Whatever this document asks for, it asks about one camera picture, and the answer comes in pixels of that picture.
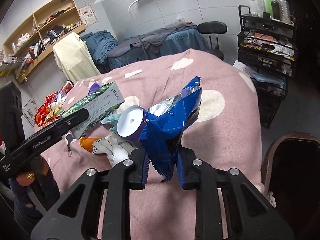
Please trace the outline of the person's left hand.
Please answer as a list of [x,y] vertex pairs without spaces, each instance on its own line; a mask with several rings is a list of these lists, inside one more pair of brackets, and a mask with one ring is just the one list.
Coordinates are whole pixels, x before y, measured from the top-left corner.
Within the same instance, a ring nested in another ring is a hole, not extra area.
[[30,171],[19,174],[16,177],[16,181],[21,186],[29,186],[35,181],[35,171],[41,173],[43,176],[46,176],[49,171],[49,165],[47,161],[40,156],[35,164],[35,168],[32,168]]

